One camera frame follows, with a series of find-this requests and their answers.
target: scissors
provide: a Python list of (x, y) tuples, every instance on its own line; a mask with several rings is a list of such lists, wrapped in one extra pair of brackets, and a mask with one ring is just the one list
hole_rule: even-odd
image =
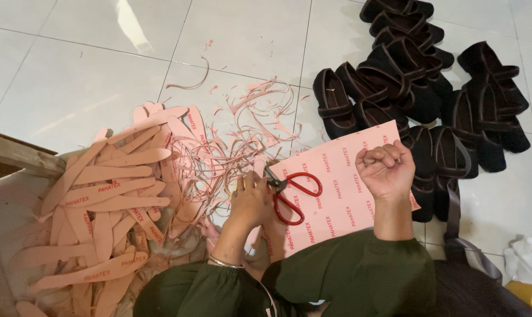
[[(312, 175), (310, 173), (299, 172), (299, 173), (288, 175), (288, 176), (286, 176), (286, 179), (281, 181), (274, 175), (274, 173), (272, 173), (272, 171), (269, 168), (266, 168), (265, 171), (266, 171), (266, 173), (269, 176), (267, 184), (272, 186), (272, 187), (276, 187), (276, 193), (274, 194), (274, 210), (276, 211), (276, 214), (278, 215), (278, 218), (281, 221), (283, 221), (284, 223), (286, 223), (286, 224), (288, 224), (290, 226), (300, 225), (305, 220), (305, 215), (298, 208), (298, 206), (296, 206), (295, 204), (291, 203), (288, 199), (286, 199), (285, 197), (283, 197), (280, 194), (281, 194), (282, 191), (284, 191), (286, 189), (288, 184), (291, 184), (291, 185), (295, 186), (295, 188), (297, 188), (298, 190), (306, 193), (309, 196), (319, 197), (323, 193), (323, 186), (321, 186), (321, 182), (319, 181), (319, 178), (315, 177), (314, 175)], [(308, 190), (307, 188), (301, 186), (300, 184), (294, 182), (293, 179), (296, 178), (296, 177), (299, 177), (299, 176), (306, 176), (306, 177), (309, 177), (309, 178), (313, 179), (315, 181), (315, 183), (317, 183), (317, 187), (319, 188), (319, 190), (317, 190), (316, 192), (312, 192), (312, 191)], [(282, 216), (282, 214), (280, 212), (280, 206), (278, 205), (278, 199), (280, 199), (281, 201), (286, 203), (286, 205), (288, 205), (294, 212), (296, 212), (299, 215), (300, 219), (298, 221), (294, 221), (294, 222), (285, 219), (284, 216)]]

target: dark green top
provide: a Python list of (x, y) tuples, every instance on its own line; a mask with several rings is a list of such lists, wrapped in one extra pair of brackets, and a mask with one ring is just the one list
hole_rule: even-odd
[[(280, 317), (293, 304), (331, 302), (323, 317), (436, 316), (431, 257), (415, 239), (382, 241), (359, 231), (312, 245), (272, 263), (262, 283)], [(135, 317), (267, 316), (268, 293), (246, 271), (203, 261), (173, 267), (140, 293)]]

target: person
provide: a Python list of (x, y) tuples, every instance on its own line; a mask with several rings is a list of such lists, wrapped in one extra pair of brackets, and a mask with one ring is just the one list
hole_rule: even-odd
[(329, 304), (331, 316), (436, 316), (431, 257), (413, 236), (409, 149), (395, 141), (356, 155), (375, 200), (373, 230), (314, 244), (272, 263), (257, 281), (244, 269), (250, 231), (274, 214), (266, 178), (238, 179), (232, 210), (209, 260), (172, 267), (140, 292), (135, 317), (279, 316), (306, 314), (298, 304)]

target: bracelet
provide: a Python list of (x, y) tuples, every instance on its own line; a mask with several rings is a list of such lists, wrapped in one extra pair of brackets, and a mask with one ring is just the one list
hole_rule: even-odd
[(220, 266), (230, 267), (231, 269), (244, 269), (245, 268), (244, 264), (241, 264), (240, 266), (236, 266), (236, 265), (233, 265), (233, 264), (225, 263), (225, 262), (222, 262), (222, 261), (214, 258), (211, 254), (209, 255), (209, 259), (212, 260), (213, 262), (217, 263)]

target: gray ribbon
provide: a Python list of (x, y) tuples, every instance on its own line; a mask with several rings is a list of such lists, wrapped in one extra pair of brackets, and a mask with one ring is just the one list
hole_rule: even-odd
[[(467, 175), (471, 169), (471, 159), (469, 157), (469, 153), (466, 147), (455, 135), (454, 142), (466, 160), (465, 175)], [(477, 248), (471, 242), (460, 238), (459, 236), (462, 208), (460, 205), (460, 189), (457, 186), (457, 183), (457, 179), (451, 179), (447, 184), (450, 205), (448, 210), (448, 220), (446, 222), (446, 233), (444, 234), (444, 250), (446, 253), (446, 258), (449, 261), (455, 261), (469, 265), (466, 256), (466, 249), (469, 249), (477, 254), (480, 265), (484, 269), (485, 273), (494, 279), (499, 285), (501, 285), (503, 280), (501, 271), (495, 266), (495, 264), (489, 261), (489, 259), (485, 256), (485, 254), (483, 254), (483, 252), (481, 252), (479, 248)]]

